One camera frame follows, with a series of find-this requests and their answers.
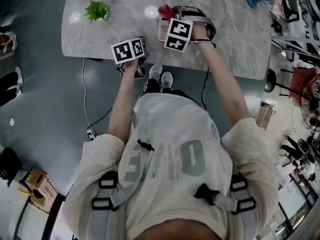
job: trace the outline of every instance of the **white t-shirt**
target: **white t-shirt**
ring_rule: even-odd
[[[138,180],[141,154],[135,147],[141,120],[147,120],[146,136],[154,151],[149,152],[141,184],[126,204],[128,239],[177,218],[202,222],[227,239],[227,213],[194,195],[202,183],[227,195],[233,165],[247,179],[256,200],[257,231],[269,221],[278,203],[276,174],[263,133],[252,118],[241,120],[222,138],[224,149],[209,114],[185,97],[149,93],[138,100],[134,111],[137,125],[126,146],[109,134],[83,145],[78,176],[63,211],[76,236],[85,239],[88,202],[97,196],[97,182],[107,171],[118,167],[123,188]],[[147,117],[140,117],[146,111]]]

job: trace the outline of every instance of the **white pot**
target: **white pot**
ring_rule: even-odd
[[[106,14],[104,15],[104,18],[98,18],[97,21],[103,21],[103,20],[105,20],[105,19],[107,18],[108,14],[109,14],[109,12],[106,11]]]

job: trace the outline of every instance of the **green plant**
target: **green plant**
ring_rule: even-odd
[[[108,13],[108,10],[106,9],[106,4],[102,1],[92,1],[90,0],[90,5],[85,8],[86,15],[89,15],[88,20],[90,20],[90,23],[94,20],[104,18],[105,15]]]

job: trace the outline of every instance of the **gray floor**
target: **gray floor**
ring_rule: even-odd
[[[4,0],[2,13],[10,11],[19,1]],[[11,26],[17,35],[18,49],[13,57],[0,60],[0,77],[19,65],[25,83],[23,95],[0,107],[2,117],[8,121],[11,117],[15,119],[13,127],[0,121],[0,144],[14,149],[26,169],[36,167],[47,172],[58,191],[65,195],[73,183],[83,142],[88,141],[88,124],[84,113],[83,59],[62,54],[64,5],[65,0],[22,0],[13,11],[18,15]],[[205,72],[164,69],[172,73],[174,89],[183,90],[201,103]],[[112,106],[121,78],[113,61],[86,60],[84,76],[88,117],[94,122]],[[237,80],[254,116],[260,106],[265,81]],[[136,81],[136,99],[144,83],[144,79]],[[211,78],[205,101],[222,136],[230,125]],[[94,127],[98,134],[106,133],[108,121],[107,116]]]

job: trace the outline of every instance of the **red object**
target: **red object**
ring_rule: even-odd
[[[170,18],[174,18],[177,14],[175,10],[167,4],[160,6],[158,8],[158,12],[166,21],[168,21]]]
[[[302,93],[310,98],[314,96],[314,88],[317,81],[320,78],[317,68],[294,68],[291,80],[291,88]],[[302,106],[303,98],[299,95],[290,92],[289,96],[297,101],[297,103]]]

